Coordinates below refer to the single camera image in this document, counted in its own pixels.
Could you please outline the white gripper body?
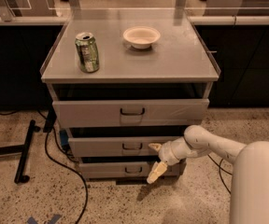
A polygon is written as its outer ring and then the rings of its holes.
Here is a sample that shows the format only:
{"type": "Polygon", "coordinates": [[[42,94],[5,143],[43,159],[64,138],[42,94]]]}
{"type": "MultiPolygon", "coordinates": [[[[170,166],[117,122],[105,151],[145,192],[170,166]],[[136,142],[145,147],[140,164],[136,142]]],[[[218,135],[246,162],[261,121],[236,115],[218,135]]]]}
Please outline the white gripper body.
{"type": "Polygon", "coordinates": [[[189,157],[191,150],[183,137],[164,143],[159,150],[160,161],[173,166],[189,157]]]}

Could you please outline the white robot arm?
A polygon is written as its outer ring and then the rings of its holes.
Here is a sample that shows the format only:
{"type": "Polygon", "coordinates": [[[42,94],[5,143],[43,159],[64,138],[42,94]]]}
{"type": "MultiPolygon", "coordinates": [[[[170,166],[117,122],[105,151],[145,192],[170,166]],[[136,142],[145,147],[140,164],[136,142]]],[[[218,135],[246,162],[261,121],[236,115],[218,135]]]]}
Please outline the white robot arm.
{"type": "Polygon", "coordinates": [[[159,156],[147,182],[154,183],[169,166],[213,152],[233,166],[230,224],[269,224],[269,142],[239,143],[191,125],[164,144],[150,143],[159,156]]]}

